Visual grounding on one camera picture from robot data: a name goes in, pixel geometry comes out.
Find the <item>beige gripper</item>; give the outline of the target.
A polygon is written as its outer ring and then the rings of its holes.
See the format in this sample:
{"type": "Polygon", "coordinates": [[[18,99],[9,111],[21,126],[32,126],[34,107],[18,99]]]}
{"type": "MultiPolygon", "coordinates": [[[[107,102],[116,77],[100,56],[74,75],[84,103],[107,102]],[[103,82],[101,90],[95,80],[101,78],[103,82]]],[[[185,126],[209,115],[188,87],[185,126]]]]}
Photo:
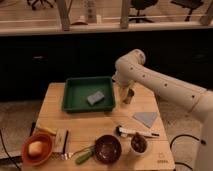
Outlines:
{"type": "Polygon", "coordinates": [[[129,83],[121,83],[119,85],[119,96],[120,100],[124,103],[124,100],[127,96],[128,90],[132,89],[133,90],[134,83],[129,82],[129,83]]]}

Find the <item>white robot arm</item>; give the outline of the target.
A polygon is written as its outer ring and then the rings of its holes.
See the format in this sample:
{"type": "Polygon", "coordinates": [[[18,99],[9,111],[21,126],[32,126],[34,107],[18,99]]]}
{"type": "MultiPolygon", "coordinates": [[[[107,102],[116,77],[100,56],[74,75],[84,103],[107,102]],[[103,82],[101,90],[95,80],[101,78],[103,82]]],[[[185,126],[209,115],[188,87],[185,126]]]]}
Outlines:
{"type": "Polygon", "coordinates": [[[148,69],[145,60],[140,49],[116,60],[113,79],[120,99],[126,99],[137,82],[191,113],[203,124],[193,171],[213,171],[213,91],[148,69]]]}

